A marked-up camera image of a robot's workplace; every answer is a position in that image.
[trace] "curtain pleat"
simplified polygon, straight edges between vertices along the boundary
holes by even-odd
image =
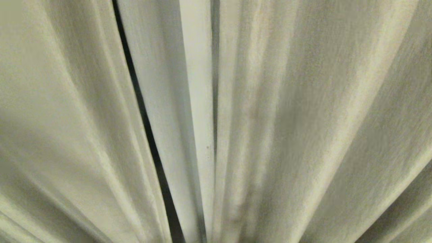
[[[214,242],[354,242],[432,158],[429,1],[221,1]]]
[[[432,242],[431,1],[117,3],[186,242]],[[0,13],[0,241],[171,242],[112,2]]]
[[[170,241],[112,2],[0,11],[0,230],[18,242]]]

